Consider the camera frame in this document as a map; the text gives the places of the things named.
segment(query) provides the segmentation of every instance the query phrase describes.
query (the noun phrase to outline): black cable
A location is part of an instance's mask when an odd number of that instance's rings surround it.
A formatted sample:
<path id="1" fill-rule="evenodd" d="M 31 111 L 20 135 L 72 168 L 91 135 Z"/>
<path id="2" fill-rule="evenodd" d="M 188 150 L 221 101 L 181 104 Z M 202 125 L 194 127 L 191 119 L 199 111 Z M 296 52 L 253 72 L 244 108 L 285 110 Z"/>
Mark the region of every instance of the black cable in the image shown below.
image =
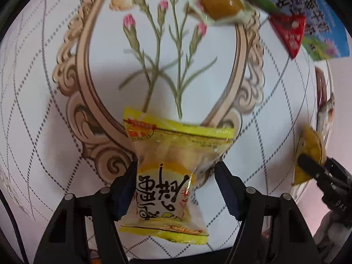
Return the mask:
<path id="1" fill-rule="evenodd" d="M 8 217 L 9 217 L 10 220 L 11 220 L 12 227 L 13 227 L 13 230 L 15 231 L 15 235 L 16 235 L 16 238 L 17 238 L 18 246 L 20 247 L 20 251 L 21 251 L 21 255 L 22 255 L 24 264 L 29 264 L 29 261 L 28 261 L 28 258 L 27 258 L 27 254 L 26 254 L 26 250 L 24 249 L 24 245 L 23 245 L 23 242 L 22 242 L 21 233 L 20 233 L 20 230 L 18 229 L 16 219 L 15 219 L 15 217 L 13 216 L 13 213 L 12 213 L 12 211 L 11 211 L 11 208 L 10 208 L 10 206 L 8 205 L 8 202 L 7 202 L 7 200 L 6 200 L 5 196 L 4 196 L 4 194 L 2 193 L 1 189 L 0 189 L 0 200 L 1 200 L 2 204 L 3 204 L 3 206 L 4 206 L 5 209 L 6 209 L 6 212 L 7 212 L 7 214 L 8 214 Z"/>

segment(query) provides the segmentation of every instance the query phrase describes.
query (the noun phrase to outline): ornate frame print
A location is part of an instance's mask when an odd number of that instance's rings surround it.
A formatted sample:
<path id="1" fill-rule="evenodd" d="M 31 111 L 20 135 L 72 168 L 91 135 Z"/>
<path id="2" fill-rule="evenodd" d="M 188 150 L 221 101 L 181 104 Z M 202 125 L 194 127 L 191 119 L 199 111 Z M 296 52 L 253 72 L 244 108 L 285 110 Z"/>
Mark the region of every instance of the ornate frame print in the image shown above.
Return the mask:
<path id="1" fill-rule="evenodd" d="M 123 125 L 104 107 L 90 77 L 89 43 L 98 13 L 105 0 L 82 0 L 70 20 L 57 54 L 53 80 L 67 96 L 66 114 L 75 136 L 82 142 L 84 158 L 94 160 L 107 183 L 123 175 L 135 158 Z M 249 24 L 236 25 L 236 52 L 226 88 L 201 123 L 203 126 L 231 126 L 239 129 L 241 114 L 249 114 L 263 101 L 263 45 L 259 37 L 259 12 Z M 250 77 L 245 77 L 248 65 Z"/>

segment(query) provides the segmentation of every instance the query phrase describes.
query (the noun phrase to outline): red snack package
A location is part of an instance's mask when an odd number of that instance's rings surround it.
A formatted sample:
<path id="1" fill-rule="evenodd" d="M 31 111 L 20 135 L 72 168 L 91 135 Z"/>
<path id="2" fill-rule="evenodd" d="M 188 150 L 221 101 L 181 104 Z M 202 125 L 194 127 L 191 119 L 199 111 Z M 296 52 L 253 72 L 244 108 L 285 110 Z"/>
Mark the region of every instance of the red snack package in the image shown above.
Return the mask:
<path id="1" fill-rule="evenodd" d="M 291 58 L 295 58 L 301 48 L 304 37 L 306 15 L 272 15 L 269 20 L 285 43 Z"/>

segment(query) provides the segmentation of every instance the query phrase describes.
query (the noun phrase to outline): yellow wrapped package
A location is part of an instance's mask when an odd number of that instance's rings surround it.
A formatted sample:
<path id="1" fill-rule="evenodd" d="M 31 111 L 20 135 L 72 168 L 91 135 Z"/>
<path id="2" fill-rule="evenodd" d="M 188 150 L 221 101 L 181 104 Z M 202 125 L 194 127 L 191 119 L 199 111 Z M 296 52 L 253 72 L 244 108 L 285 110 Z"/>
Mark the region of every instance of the yellow wrapped package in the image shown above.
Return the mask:
<path id="1" fill-rule="evenodd" d="M 124 110 L 138 158 L 136 192 L 120 231 L 206 244 L 208 231 L 190 194 L 197 177 L 229 149 L 231 128 L 207 128 Z"/>

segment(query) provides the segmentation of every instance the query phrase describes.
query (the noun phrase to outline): blue gripper pad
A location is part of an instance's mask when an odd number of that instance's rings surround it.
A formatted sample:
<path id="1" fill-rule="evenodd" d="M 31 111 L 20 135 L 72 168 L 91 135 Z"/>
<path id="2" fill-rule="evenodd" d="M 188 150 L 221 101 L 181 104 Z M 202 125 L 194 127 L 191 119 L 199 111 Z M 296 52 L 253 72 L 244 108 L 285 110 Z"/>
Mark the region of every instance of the blue gripper pad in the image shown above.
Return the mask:
<path id="1" fill-rule="evenodd" d="M 233 176 L 224 162 L 215 165 L 215 180 L 219 186 L 228 212 L 238 221 L 245 219 L 248 211 L 246 186 L 239 177 Z"/>

